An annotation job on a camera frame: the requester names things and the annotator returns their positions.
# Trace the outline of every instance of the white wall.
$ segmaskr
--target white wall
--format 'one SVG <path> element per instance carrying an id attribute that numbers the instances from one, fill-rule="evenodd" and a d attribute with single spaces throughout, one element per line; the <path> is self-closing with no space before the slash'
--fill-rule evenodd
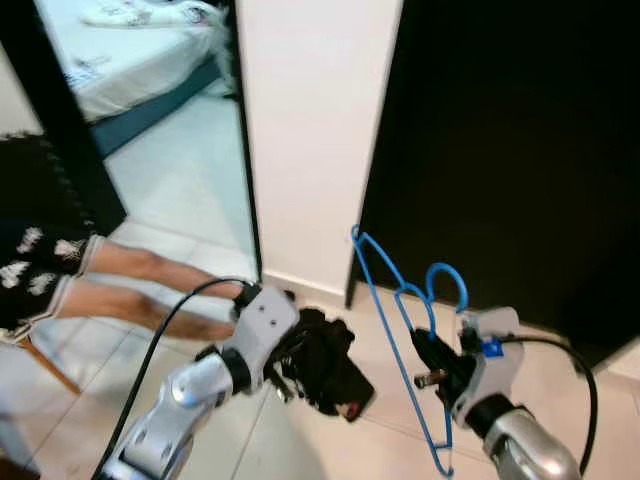
<path id="1" fill-rule="evenodd" d="M 240 0 L 264 271 L 343 295 L 400 0 Z"/>
<path id="2" fill-rule="evenodd" d="M 42 132 L 40 123 L 0 45 L 0 135 L 20 130 Z"/>

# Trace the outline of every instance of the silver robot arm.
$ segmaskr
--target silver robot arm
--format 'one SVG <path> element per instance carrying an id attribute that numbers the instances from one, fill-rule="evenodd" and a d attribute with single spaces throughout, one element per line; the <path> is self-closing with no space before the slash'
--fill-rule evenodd
<path id="1" fill-rule="evenodd" d="M 197 429 L 233 394 L 260 389 L 271 352 L 298 318 L 298 311 L 283 293 L 263 289 L 242 311 L 222 352 L 178 368 L 167 377 L 151 411 L 126 433 L 99 478 L 177 478 Z"/>
<path id="2" fill-rule="evenodd" d="M 497 338 L 515 335 L 519 321 L 512 308 L 496 308 L 464 319 L 465 355 L 457 355 L 426 331 L 414 333 L 414 346 L 431 373 L 416 386 L 438 384 L 438 397 L 462 428 L 483 439 L 483 450 L 501 480 L 580 480 L 571 452 L 526 409 L 509 400 L 511 384 L 524 356 L 521 343 Z"/>
<path id="3" fill-rule="evenodd" d="M 261 388 L 271 353 L 298 321 L 298 311 L 282 292 L 263 289 L 242 311 L 221 352 L 213 351 L 167 377 L 154 407 L 133 424 L 97 478 L 176 479 L 197 429 L 232 395 Z M 414 346 L 431 370 L 417 376 L 416 385 L 438 384 L 438 396 L 456 423 L 483 439 L 501 480 L 581 480 L 569 450 L 528 411 L 509 401 L 522 345 L 492 345 L 491 339 L 514 334 L 517 327 L 517 314 L 509 308 L 468 317 L 463 332 L 482 345 L 472 362 L 470 355 L 457 355 L 426 331 L 414 331 Z M 465 348 L 463 338 L 463 350 L 469 351 L 468 338 L 466 343 Z"/>

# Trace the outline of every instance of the floor tile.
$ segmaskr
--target floor tile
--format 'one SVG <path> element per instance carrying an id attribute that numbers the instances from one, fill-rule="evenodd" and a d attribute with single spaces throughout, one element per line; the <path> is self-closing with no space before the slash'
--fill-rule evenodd
<path id="1" fill-rule="evenodd" d="M 101 323 L 105 323 L 111 327 L 117 328 L 118 330 L 122 330 L 125 333 L 129 333 L 131 329 L 134 327 L 133 323 L 125 322 L 124 320 L 120 320 L 118 318 L 112 317 L 91 317 L 93 320 Z"/>
<path id="2" fill-rule="evenodd" d="M 35 456 L 34 465 L 43 472 L 43 479 L 85 480 L 90 477 L 129 393 L 146 347 L 144 339 L 127 336 L 85 394 L 53 430 Z M 158 347 L 128 424 L 152 407 L 162 380 L 173 369 L 190 360 L 179 352 Z M 202 478 L 197 473 L 203 469 L 208 474 L 215 469 L 219 478 L 230 477 L 261 405 L 261 395 L 264 393 L 250 398 L 240 395 L 212 415 L 197 434 L 194 451 L 181 479 Z"/>
<path id="3" fill-rule="evenodd" d="M 36 330 L 34 343 L 71 380 L 85 387 L 123 336 L 89 320 L 50 320 Z M 2 365 L 11 365 L 0 374 L 0 443 L 10 442 L 10 456 L 26 463 L 77 397 L 25 351 L 2 347 L 0 358 Z"/>
<path id="4" fill-rule="evenodd" d="M 494 480 L 493 467 L 454 454 L 456 479 Z M 270 393 L 234 480 L 440 479 L 424 441 L 366 419 L 325 417 Z"/>
<path id="5" fill-rule="evenodd" d="M 638 445 L 640 444 L 640 417 L 635 415 L 633 399 L 628 395 L 600 389 L 599 398 L 603 408 L 600 409 L 596 442 L 591 456 L 591 462 L 587 469 L 585 480 L 599 480 L 604 478 L 640 478 L 640 458 L 638 458 Z M 565 398 L 562 407 L 564 411 L 573 412 L 574 402 L 571 398 Z M 567 435 L 570 429 L 578 429 L 579 425 L 586 422 L 586 415 L 572 413 L 569 418 L 563 418 L 562 422 L 544 423 L 561 440 L 571 448 L 576 443 L 581 455 L 584 444 L 582 437 L 575 440 Z"/>
<path id="6" fill-rule="evenodd" d="M 608 361 L 608 370 L 640 382 L 640 337 Z"/>
<path id="7" fill-rule="evenodd" d="M 109 237 L 127 247 L 140 247 L 158 255 L 183 262 L 196 246 L 196 241 L 158 228 L 125 221 Z"/>
<path id="8" fill-rule="evenodd" d="M 105 163 L 132 218 L 251 252 L 237 102 L 196 94 Z"/>

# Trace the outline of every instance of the black cable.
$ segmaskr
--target black cable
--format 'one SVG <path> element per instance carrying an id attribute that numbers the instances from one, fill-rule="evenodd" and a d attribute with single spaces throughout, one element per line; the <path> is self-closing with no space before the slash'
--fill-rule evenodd
<path id="1" fill-rule="evenodd" d="M 585 362 L 584 358 L 582 358 L 582 355 L 580 355 L 570 346 L 565 345 L 562 342 L 558 342 L 557 340 L 552 340 L 550 338 L 509 335 L 507 337 L 498 338 L 498 340 L 500 340 L 502 343 L 532 342 L 553 345 L 567 352 L 569 356 L 571 356 L 571 358 L 573 358 L 573 360 L 582 369 L 582 372 L 584 373 L 584 376 L 587 380 L 587 385 L 589 386 L 589 398 L 591 403 L 591 410 L 589 412 L 589 429 L 587 430 L 587 441 L 584 446 L 584 451 L 582 452 L 582 459 L 580 460 L 580 474 L 584 475 L 584 472 L 587 469 L 587 465 L 589 464 L 589 459 L 591 458 L 593 442 L 596 437 L 596 425 L 598 423 L 598 390 L 596 388 L 595 378 L 593 377 L 593 373 L 587 365 L 587 362 Z"/>
<path id="2" fill-rule="evenodd" d="M 144 376 L 147 373 L 147 368 L 149 367 L 149 362 L 151 361 L 153 352 L 155 351 L 156 346 L 158 345 L 158 341 L 160 340 L 160 337 L 162 336 L 167 326 L 169 325 L 169 322 L 171 321 L 171 319 L 175 316 L 176 313 L 178 313 L 178 310 L 182 308 L 182 306 L 186 303 L 186 301 L 189 300 L 194 295 L 199 294 L 206 288 L 212 287 L 214 285 L 218 285 L 219 283 L 228 283 L 228 282 L 240 283 L 246 287 L 253 285 L 247 282 L 246 280 L 243 280 L 241 278 L 234 278 L 234 277 L 216 278 L 215 280 L 210 280 L 206 283 L 203 283 L 202 285 L 199 285 L 196 288 L 194 288 L 191 292 L 184 295 L 180 299 L 180 301 L 176 303 L 175 306 L 171 309 L 171 311 L 169 312 L 167 317 L 164 319 L 162 324 L 156 329 L 155 333 L 153 334 L 153 338 L 149 343 L 149 347 L 147 348 L 147 353 L 144 356 L 144 360 L 142 360 L 142 364 L 140 365 L 140 369 L 138 370 L 138 375 L 136 376 L 136 379 L 133 382 L 133 386 L 129 391 L 129 396 L 127 397 L 127 401 L 125 402 L 124 407 L 122 408 L 122 412 L 120 413 L 120 418 L 118 418 L 118 422 L 116 423 L 116 426 L 113 429 L 113 433 L 111 434 L 111 438 L 109 439 L 107 448 L 102 454 L 102 458 L 100 459 L 100 463 L 98 463 L 96 470 L 93 472 L 93 475 L 91 477 L 92 480 L 98 480 L 100 478 L 104 464 L 107 462 L 107 460 L 109 459 L 109 456 L 113 453 L 113 449 L 116 447 L 116 444 L 118 443 L 118 438 L 120 438 L 120 434 L 122 433 L 124 425 L 127 421 L 127 417 L 131 412 L 131 407 L 133 406 L 133 402 L 135 401 L 136 396 L 138 395 L 138 390 L 140 390 L 140 385 L 142 384 L 142 380 L 144 379 Z"/>

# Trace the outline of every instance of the wooden chair leg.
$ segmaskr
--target wooden chair leg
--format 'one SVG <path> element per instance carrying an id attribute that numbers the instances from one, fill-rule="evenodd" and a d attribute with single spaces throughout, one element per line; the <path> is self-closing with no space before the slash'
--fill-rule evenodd
<path id="1" fill-rule="evenodd" d="M 75 395 L 80 395 L 81 391 L 78 386 L 73 383 L 69 378 L 62 373 L 58 367 L 56 367 L 51 360 L 45 357 L 40 350 L 31 342 L 30 337 L 26 337 L 20 341 L 20 345 L 27 350 L 33 358 L 35 358 L 36 362 L 42 365 L 44 368 L 49 370 L 49 372 L 56 377 L 62 384 L 69 389 L 70 392 Z"/>

